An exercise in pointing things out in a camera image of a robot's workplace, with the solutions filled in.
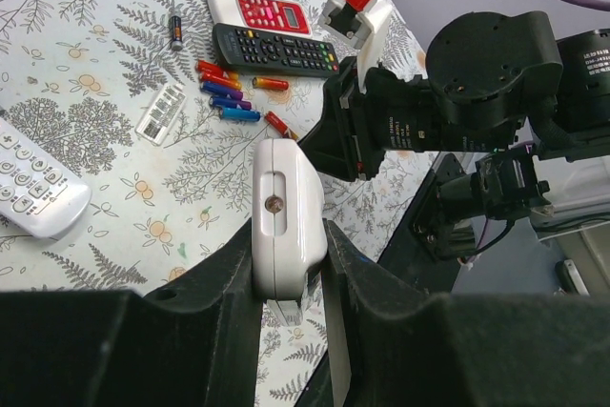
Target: purple battery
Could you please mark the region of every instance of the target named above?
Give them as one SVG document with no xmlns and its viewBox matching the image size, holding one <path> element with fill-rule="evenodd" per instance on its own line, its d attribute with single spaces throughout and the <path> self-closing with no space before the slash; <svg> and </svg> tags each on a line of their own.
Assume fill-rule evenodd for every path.
<svg viewBox="0 0 610 407">
<path fill-rule="evenodd" d="M 233 100 L 241 100 L 244 98 L 242 91 L 234 90 L 233 88 L 227 88 L 226 86 L 217 85 L 206 81 L 201 85 L 200 88 L 203 92 L 210 92 L 214 95 L 220 95 L 222 97 L 231 97 Z"/>
<path fill-rule="evenodd" d="M 213 96 L 210 101 L 210 105 L 213 107 L 226 107 L 228 109 L 241 109 L 241 110 L 251 110 L 252 103 L 247 100 L 233 100 L 227 99 L 225 97 Z"/>
</svg>

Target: bolt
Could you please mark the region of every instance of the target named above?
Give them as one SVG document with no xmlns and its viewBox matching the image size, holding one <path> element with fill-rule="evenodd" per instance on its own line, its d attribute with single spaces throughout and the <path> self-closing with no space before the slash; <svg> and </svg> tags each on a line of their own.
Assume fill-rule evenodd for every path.
<svg viewBox="0 0 610 407">
<path fill-rule="evenodd" d="M 284 210 L 284 201 L 281 199 L 281 197 L 272 195 L 265 201 L 265 208 L 272 214 L 279 214 L 282 210 Z"/>
</svg>

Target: leaf pattern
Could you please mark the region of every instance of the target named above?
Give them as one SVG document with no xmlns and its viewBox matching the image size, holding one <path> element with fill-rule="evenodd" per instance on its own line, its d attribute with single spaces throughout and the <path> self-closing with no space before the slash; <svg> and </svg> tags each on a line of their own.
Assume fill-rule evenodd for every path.
<svg viewBox="0 0 610 407">
<path fill-rule="evenodd" d="M 289 1 L 302 5 L 315 37 L 332 42 L 338 57 L 356 54 L 318 25 L 326 0 Z M 173 10 L 182 18 L 180 52 L 169 46 Z M 198 90 L 196 60 L 215 61 L 213 23 L 207 0 L 0 0 L 0 53 L 8 55 L 0 59 L 0 116 L 93 190 L 86 222 L 65 240 L 35 240 L 0 218 L 3 289 L 144 295 L 168 273 L 213 255 L 250 217 L 254 148 L 277 134 L 262 122 L 219 119 Z M 382 57 L 400 77 L 424 72 L 423 51 L 398 14 Z M 291 77 L 290 91 L 280 94 L 255 90 L 250 80 L 241 76 L 244 98 L 299 134 L 319 118 L 322 80 Z M 183 84 L 188 100 L 155 147 L 133 127 L 165 83 Z M 434 158 L 388 153 L 367 183 L 322 177 L 324 215 L 376 259 Z M 256 405 L 293 405 L 323 355 L 319 286 L 308 302 L 293 329 L 264 307 Z"/>
</svg>

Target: table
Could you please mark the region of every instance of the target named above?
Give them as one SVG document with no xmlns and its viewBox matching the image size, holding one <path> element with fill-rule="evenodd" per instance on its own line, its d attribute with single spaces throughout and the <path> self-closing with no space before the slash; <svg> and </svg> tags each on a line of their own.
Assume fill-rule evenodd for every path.
<svg viewBox="0 0 610 407">
<path fill-rule="evenodd" d="M 325 0 L 293 0 L 312 25 Z M 179 6 L 185 50 L 169 50 Z M 172 281 L 222 246 L 250 216 L 253 146 L 277 136 L 266 124 L 221 121 L 198 90 L 194 62 L 214 59 L 205 0 L 0 0 L 0 104 L 5 116 L 93 188 L 84 217 L 59 240 L 36 240 L 0 219 L 0 289 L 133 288 Z M 353 53 L 318 26 L 315 36 Z M 402 77 L 424 53 L 395 15 L 384 63 Z M 321 113 L 321 80 L 291 78 L 287 92 L 245 92 L 298 134 Z M 161 147 L 134 126 L 165 82 L 189 101 Z M 323 177 L 326 216 L 377 258 L 434 154 L 391 153 L 378 178 Z M 321 294 L 298 328 L 265 310 L 256 404 L 291 405 L 325 349 Z"/>
</svg>

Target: white plastic object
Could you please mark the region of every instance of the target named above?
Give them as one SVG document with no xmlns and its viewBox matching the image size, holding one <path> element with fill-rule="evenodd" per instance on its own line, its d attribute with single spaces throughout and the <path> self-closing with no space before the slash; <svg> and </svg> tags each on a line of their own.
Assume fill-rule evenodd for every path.
<svg viewBox="0 0 610 407">
<path fill-rule="evenodd" d="M 610 212 L 610 156 L 567 162 L 564 158 L 540 161 L 534 157 L 538 180 L 549 182 L 544 197 L 552 205 L 535 209 L 535 226 L 556 224 L 564 219 Z"/>
<path fill-rule="evenodd" d="M 0 120 L 0 214 L 38 238 L 63 235 L 85 211 L 91 188 Z"/>
<path fill-rule="evenodd" d="M 208 7 L 215 23 L 312 38 L 312 28 L 307 20 L 307 15 L 304 9 L 295 2 L 287 0 L 208 0 Z M 287 24 L 287 17 L 282 16 L 283 7 L 295 12 L 298 30 Z"/>
<path fill-rule="evenodd" d="M 135 132 L 158 147 L 172 130 L 186 100 L 182 85 L 164 85 L 142 116 Z"/>
<path fill-rule="evenodd" d="M 319 20 L 320 26 L 330 33 L 339 36 L 352 48 L 359 50 L 356 57 L 358 86 L 365 93 L 364 79 L 367 71 L 376 67 L 381 59 L 385 42 L 390 30 L 390 21 L 394 7 L 387 0 L 370 0 L 363 11 L 356 15 L 360 27 L 351 37 L 346 37 L 329 26 L 329 17 L 333 11 L 342 10 L 345 0 L 328 0 Z"/>
<path fill-rule="evenodd" d="M 319 264 L 328 248 L 323 207 L 320 178 L 296 142 L 266 139 L 256 146 L 254 289 L 285 326 L 302 322 L 319 281 Z"/>
</svg>

